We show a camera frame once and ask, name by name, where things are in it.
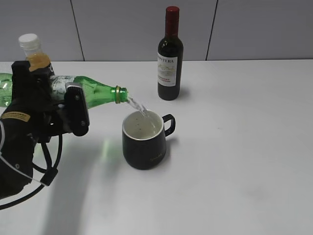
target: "white bottle cap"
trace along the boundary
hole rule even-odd
[[[34,33],[27,33],[19,37],[20,46],[24,50],[35,50],[40,48],[40,40]]]

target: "wine label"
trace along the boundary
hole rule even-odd
[[[158,83],[165,87],[176,85],[178,57],[165,57],[157,54],[157,79]]]
[[[67,82],[73,82],[76,76],[51,76],[51,86],[52,86],[52,99],[63,100],[64,94],[67,91],[65,84]]]

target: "table surface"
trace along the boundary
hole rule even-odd
[[[156,62],[53,66],[127,87],[147,108],[173,114],[177,128],[164,161],[136,170],[121,143],[134,109],[90,109],[88,134],[65,135],[52,185],[0,211],[1,235],[313,234],[312,60],[184,62],[174,101],[158,98]],[[49,146],[55,155],[57,140]],[[35,162],[43,164],[40,148]]]

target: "green plastic bottle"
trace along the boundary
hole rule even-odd
[[[12,93],[12,75],[0,73],[0,107],[7,107],[11,103]],[[86,76],[51,76],[52,98],[62,100],[66,92],[65,84],[67,82],[76,82],[82,85],[87,107],[106,104],[110,102],[123,103],[128,101],[128,92],[126,88],[119,86],[110,87],[97,82]]]

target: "mug handle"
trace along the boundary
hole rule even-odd
[[[175,131],[175,127],[176,127],[176,121],[173,115],[168,114],[162,117],[164,123],[166,123],[167,121],[171,120],[171,126],[170,128],[168,128],[167,130],[165,130],[165,136],[169,136],[170,134],[172,134]]]

